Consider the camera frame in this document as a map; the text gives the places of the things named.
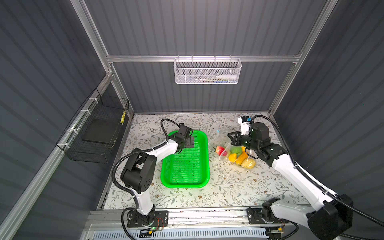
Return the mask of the red apple slice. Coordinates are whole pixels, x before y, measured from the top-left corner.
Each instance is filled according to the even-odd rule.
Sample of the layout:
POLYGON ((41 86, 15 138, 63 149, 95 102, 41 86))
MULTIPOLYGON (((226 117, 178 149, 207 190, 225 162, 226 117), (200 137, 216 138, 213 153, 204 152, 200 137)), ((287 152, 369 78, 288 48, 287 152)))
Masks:
POLYGON ((226 149, 222 146, 217 146, 216 147, 216 151, 215 151, 220 157, 221 156, 227 156, 228 155, 228 152, 226 151, 226 149))

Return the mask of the small yellow lemon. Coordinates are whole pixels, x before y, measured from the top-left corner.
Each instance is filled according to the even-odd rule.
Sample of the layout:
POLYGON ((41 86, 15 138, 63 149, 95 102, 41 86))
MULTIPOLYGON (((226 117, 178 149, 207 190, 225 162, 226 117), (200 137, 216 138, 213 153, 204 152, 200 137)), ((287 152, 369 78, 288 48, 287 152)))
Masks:
POLYGON ((228 159, 231 163, 234 163, 237 160, 238 156, 236 153, 230 154, 228 159))

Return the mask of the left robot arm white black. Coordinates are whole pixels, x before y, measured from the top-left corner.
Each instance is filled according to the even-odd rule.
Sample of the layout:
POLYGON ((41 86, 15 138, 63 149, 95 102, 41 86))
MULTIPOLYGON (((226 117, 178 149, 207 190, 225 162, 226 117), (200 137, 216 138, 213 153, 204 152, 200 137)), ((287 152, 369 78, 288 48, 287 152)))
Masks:
POLYGON ((147 190, 152 184, 157 163, 170 155, 181 153, 193 134, 191 128, 181 123, 176 124, 179 130, 169 135, 163 126, 164 121, 174 121, 161 120, 161 128, 166 135, 165 141, 146 150, 132 150, 122 156, 113 168, 114 185, 133 196, 137 213, 144 217, 151 216, 155 211, 147 190))

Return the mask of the orange carrot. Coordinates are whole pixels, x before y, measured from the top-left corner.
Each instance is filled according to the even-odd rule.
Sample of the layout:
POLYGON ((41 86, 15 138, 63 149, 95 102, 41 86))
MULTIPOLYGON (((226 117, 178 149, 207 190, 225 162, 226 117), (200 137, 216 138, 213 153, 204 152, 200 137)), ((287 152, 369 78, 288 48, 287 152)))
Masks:
POLYGON ((248 154, 246 152, 242 152, 238 157, 237 159, 235 160, 235 163, 238 165, 238 166, 241 166, 242 163, 248 158, 248 154))

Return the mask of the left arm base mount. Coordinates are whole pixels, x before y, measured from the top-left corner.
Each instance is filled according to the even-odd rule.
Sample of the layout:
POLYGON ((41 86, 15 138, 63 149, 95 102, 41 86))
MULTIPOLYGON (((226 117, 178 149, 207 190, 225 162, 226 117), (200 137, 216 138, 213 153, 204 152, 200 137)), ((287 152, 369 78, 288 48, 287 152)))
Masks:
POLYGON ((139 227, 167 227, 169 219, 168 211, 151 211, 145 216, 138 213, 136 210, 131 210, 126 216, 128 228, 139 227))

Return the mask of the clear zip top bag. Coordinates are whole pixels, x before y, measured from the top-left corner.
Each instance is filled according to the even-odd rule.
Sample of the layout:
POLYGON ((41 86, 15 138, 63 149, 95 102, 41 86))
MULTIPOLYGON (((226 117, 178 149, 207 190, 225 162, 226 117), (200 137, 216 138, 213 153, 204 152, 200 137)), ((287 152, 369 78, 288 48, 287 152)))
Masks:
POLYGON ((218 161, 229 162, 244 169, 253 169, 256 166, 256 160, 246 153, 245 147, 232 145, 228 133, 228 131, 217 131, 215 137, 208 143, 209 150, 214 153, 218 161))

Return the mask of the green apple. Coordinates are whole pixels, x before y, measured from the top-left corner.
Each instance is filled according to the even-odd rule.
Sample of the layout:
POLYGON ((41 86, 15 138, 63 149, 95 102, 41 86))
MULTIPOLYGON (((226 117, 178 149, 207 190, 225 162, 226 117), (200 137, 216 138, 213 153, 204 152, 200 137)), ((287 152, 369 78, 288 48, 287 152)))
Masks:
POLYGON ((236 153, 237 156, 239 156, 243 152, 243 149, 242 147, 232 146, 230 152, 231 154, 236 153))

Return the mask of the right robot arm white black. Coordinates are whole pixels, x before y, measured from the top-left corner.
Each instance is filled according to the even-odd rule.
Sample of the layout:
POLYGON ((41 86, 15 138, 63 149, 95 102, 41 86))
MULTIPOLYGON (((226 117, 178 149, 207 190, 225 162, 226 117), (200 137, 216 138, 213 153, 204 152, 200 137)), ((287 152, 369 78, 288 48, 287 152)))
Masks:
POLYGON ((248 116, 239 118, 241 131, 228 134, 231 144, 245 147, 256 154, 269 167, 290 181, 307 199, 309 206, 299 206, 272 198, 263 203, 262 218, 266 223, 286 220, 308 228, 320 240, 339 240, 353 223, 353 212, 347 207, 353 201, 347 195, 335 192, 321 184, 301 166, 294 163, 289 152, 273 143, 269 128, 255 123, 248 116))

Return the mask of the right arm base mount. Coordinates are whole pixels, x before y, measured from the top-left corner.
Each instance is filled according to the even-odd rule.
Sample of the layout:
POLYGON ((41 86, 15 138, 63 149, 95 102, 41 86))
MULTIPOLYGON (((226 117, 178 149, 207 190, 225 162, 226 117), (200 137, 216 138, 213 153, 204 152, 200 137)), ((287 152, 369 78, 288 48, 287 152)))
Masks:
POLYGON ((260 224, 287 224, 289 221, 276 218, 271 211, 263 207, 247 208, 247 217, 251 225, 260 224))

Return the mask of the yellow corn piece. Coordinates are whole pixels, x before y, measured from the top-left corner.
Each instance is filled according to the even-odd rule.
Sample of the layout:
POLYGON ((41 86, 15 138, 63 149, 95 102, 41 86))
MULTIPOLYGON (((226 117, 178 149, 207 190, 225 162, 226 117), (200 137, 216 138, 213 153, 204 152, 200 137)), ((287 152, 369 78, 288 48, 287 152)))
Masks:
POLYGON ((252 169, 255 167, 255 165, 256 165, 256 161, 254 159, 248 158, 242 162, 241 167, 245 169, 252 169))

